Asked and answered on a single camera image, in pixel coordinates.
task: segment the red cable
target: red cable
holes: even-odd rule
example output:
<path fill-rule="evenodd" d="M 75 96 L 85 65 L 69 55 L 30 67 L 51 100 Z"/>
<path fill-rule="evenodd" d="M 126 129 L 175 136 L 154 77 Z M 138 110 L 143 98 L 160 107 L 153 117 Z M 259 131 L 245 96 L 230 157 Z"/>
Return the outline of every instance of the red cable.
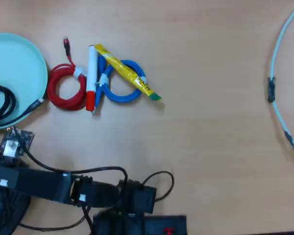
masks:
<path fill-rule="evenodd" d="M 86 77 L 80 75 L 78 81 L 80 83 L 79 91 L 70 99 L 62 99 L 57 93 L 58 83 L 64 76 L 73 76 L 75 71 L 75 64 L 70 55 L 69 40 L 63 40 L 66 49 L 67 58 L 70 64 L 60 64 L 54 67 L 49 73 L 49 81 L 47 86 L 47 95 L 49 100 L 57 107 L 65 110 L 80 110 L 85 107 L 86 98 Z"/>

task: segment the circuit board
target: circuit board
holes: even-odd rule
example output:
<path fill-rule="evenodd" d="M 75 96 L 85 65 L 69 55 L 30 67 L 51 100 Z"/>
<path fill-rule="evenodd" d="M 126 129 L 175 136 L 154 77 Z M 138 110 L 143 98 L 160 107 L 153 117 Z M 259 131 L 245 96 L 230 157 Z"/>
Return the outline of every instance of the circuit board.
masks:
<path fill-rule="evenodd" d="M 29 131 L 22 131 L 19 129 L 16 129 L 16 131 L 25 142 L 27 149 L 29 149 L 34 139 L 34 133 Z M 6 129 L 0 146 L 3 156 L 15 158 L 24 155 L 24 150 L 21 148 L 13 128 Z"/>

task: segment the light blue cable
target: light blue cable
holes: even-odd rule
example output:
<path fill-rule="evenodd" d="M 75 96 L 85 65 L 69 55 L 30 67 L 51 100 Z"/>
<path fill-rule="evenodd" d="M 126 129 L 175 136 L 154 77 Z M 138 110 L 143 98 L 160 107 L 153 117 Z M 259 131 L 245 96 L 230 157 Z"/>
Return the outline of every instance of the light blue cable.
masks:
<path fill-rule="evenodd" d="M 280 48 L 280 45 L 281 45 L 283 36 L 285 34 L 285 31 L 286 31 L 287 27 L 289 26 L 289 24 L 293 20 L 293 18 L 294 18 L 294 11 L 290 15 L 290 17 L 288 18 L 288 20 L 285 22 L 285 24 L 283 25 L 283 27 L 281 29 L 281 32 L 279 34 L 278 40 L 276 42 L 275 49 L 274 49 L 273 56 L 272 56 L 272 60 L 271 60 L 271 69 L 270 69 L 270 78 L 269 78 L 270 81 L 273 81 L 273 78 L 274 78 L 275 60 L 276 60 L 276 57 L 277 57 L 277 54 L 278 54 L 278 51 L 279 51 L 279 48 Z M 275 101 L 272 103 L 272 106 L 273 106 L 274 111 L 275 111 L 275 113 L 276 113 L 276 115 L 278 117 L 278 120 L 281 123 L 281 126 L 282 126 L 284 132 L 286 132 L 287 134 L 289 134 L 290 136 L 292 136 L 291 133 L 290 133 L 290 131 L 289 131 L 289 129 L 288 129 L 288 127 L 286 126 L 285 121 L 283 120 L 283 118 L 281 116 L 281 113 L 280 113 L 280 111 L 279 111 L 279 109 L 278 109 Z M 294 147 L 294 139 L 292 139 L 291 144 Z"/>

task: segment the wooden table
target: wooden table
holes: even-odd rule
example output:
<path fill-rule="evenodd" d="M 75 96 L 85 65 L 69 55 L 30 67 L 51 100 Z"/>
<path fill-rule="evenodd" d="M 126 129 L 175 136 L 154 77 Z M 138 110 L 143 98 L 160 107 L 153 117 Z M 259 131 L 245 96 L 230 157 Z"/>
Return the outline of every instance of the wooden table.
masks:
<path fill-rule="evenodd" d="M 164 103 L 106 98 L 92 117 L 46 102 L 18 127 L 36 133 L 31 151 L 48 165 L 120 165 L 135 180 L 172 171 L 175 188 L 155 213 L 186 214 L 191 235 L 294 230 L 294 152 L 266 102 L 272 48 L 293 9 L 294 0 L 0 0 L 0 32 L 31 40 L 50 67 L 66 62 L 65 35 L 85 69 L 88 45 L 103 43 L 139 63 Z M 276 74 L 277 102 L 294 135 L 294 22 Z M 113 91 L 132 90 L 117 77 Z M 68 79 L 60 93 L 77 89 Z M 121 175 L 93 177 L 117 183 Z M 170 180 L 151 185 L 162 193 Z M 81 216 L 78 208 L 33 199 L 23 222 L 62 226 Z M 65 232 L 88 233 L 87 223 Z"/>

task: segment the yellow tube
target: yellow tube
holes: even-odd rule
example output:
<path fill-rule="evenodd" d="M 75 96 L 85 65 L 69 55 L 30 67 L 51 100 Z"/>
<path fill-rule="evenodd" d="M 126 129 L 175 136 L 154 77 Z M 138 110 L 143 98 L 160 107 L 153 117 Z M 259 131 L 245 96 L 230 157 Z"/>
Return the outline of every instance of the yellow tube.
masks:
<path fill-rule="evenodd" d="M 156 92 L 154 92 L 135 71 L 114 57 L 106 48 L 103 47 L 103 45 L 98 44 L 94 45 L 94 47 L 122 77 L 138 88 L 142 93 L 146 94 L 151 100 L 161 100 L 161 97 L 157 95 Z"/>

